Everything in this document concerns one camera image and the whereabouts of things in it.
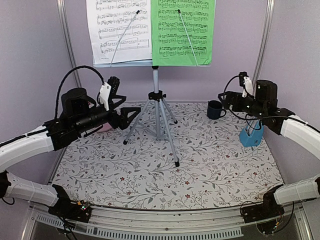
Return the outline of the light blue music stand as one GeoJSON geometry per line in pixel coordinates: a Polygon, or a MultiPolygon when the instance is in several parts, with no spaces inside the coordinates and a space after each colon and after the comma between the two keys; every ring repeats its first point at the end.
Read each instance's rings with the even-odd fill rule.
{"type": "Polygon", "coordinates": [[[170,132],[170,127],[168,123],[168,116],[172,115],[172,112],[165,100],[165,94],[159,88],[159,67],[170,67],[170,66],[158,66],[153,65],[153,60],[137,60],[128,62],[118,62],[114,64],[95,64],[93,59],[93,64],[96,67],[142,67],[150,66],[153,73],[153,91],[148,95],[148,102],[154,102],[155,105],[155,125],[156,130],[154,135],[157,139],[168,139],[172,141],[172,135],[170,132]]]}

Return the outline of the blue metronome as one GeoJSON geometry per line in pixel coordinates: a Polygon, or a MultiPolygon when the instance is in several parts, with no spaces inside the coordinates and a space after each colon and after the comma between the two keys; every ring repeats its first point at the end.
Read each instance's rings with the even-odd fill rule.
{"type": "Polygon", "coordinates": [[[249,120],[239,134],[241,144],[247,147],[257,147],[263,139],[264,126],[260,120],[249,120]]]}

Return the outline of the green paper sheet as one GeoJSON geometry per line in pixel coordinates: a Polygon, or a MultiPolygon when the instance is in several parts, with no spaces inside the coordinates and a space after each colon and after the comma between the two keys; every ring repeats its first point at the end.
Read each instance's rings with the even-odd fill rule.
{"type": "Polygon", "coordinates": [[[214,0],[151,1],[152,64],[210,65],[215,10],[214,0]]]}

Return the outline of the white sheet music page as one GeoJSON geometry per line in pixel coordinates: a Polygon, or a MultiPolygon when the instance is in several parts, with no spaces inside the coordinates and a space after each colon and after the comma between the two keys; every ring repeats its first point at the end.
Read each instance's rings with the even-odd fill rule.
{"type": "Polygon", "coordinates": [[[152,59],[150,0],[87,0],[95,64],[152,59]]]}

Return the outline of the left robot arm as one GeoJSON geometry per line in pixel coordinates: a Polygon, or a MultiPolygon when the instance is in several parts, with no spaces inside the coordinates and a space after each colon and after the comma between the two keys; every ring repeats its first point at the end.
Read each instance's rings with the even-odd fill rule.
{"type": "Polygon", "coordinates": [[[0,196],[55,207],[63,217],[70,217],[74,205],[61,186],[26,180],[7,169],[36,155],[63,149],[102,129],[104,124],[125,130],[141,111],[139,107],[123,107],[117,112],[125,101],[126,97],[115,95],[107,83],[100,88],[98,102],[81,87],[63,94],[60,117],[0,144],[0,196]]]}

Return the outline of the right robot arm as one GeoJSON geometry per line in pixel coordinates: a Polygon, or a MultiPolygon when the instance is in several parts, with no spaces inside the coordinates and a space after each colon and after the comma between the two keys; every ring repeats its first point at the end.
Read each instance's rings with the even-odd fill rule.
{"type": "MultiPolygon", "coordinates": [[[[224,90],[218,94],[222,106],[231,113],[243,112],[260,120],[277,135],[296,142],[317,158],[320,156],[320,132],[301,120],[294,112],[277,106],[278,86],[270,80],[257,80],[255,94],[247,90],[247,79],[242,80],[243,92],[224,90]]],[[[309,201],[320,197],[320,176],[303,179],[295,183],[276,186],[263,195],[258,213],[269,218],[280,206],[298,201],[309,201]]]]}

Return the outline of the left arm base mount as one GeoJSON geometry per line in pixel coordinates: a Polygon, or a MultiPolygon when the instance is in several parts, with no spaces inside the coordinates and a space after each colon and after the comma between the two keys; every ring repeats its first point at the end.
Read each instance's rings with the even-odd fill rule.
{"type": "Polygon", "coordinates": [[[59,199],[54,206],[48,208],[48,213],[62,219],[88,223],[92,214],[91,203],[88,201],[72,202],[59,199]]]}

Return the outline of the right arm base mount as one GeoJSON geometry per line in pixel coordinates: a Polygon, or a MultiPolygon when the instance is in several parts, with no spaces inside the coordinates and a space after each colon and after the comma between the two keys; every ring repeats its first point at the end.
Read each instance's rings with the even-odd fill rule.
{"type": "Polygon", "coordinates": [[[273,235],[278,230],[280,222],[284,216],[285,210],[282,206],[265,206],[263,203],[255,203],[253,201],[245,201],[239,209],[245,223],[255,223],[262,220],[279,217],[278,220],[273,219],[265,223],[259,223],[257,229],[263,235],[273,235]]]}

